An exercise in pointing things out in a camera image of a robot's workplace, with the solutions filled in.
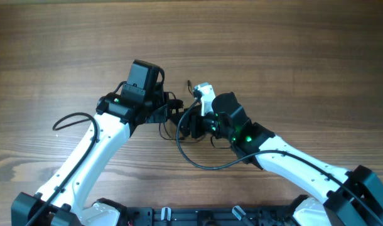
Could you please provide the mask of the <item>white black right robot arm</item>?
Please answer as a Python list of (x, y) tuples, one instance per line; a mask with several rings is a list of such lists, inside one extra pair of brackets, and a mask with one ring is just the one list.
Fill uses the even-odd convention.
[(353, 171), (322, 162), (252, 122), (234, 93), (195, 102), (177, 121), (176, 133), (226, 139), (239, 162), (252, 163), (304, 189), (291, 220), (298, 225), (383, 225), (383, 183), (369, 168)]

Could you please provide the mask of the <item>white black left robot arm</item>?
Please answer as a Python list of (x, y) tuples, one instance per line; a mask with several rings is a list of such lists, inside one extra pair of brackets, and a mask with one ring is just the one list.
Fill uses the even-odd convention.
[(11, 205), (12, 225), (127, 225), (127, 208), (105, 198), (85, 201), (115, 153), (142, 124), (162, 123), (176, 105), (163, 90), (164, 70), (134, 60), (128, 79), (101, 97), (94, 116), (81, 112), (89, 130), (62, 167), (34, 195), (21, 192)]

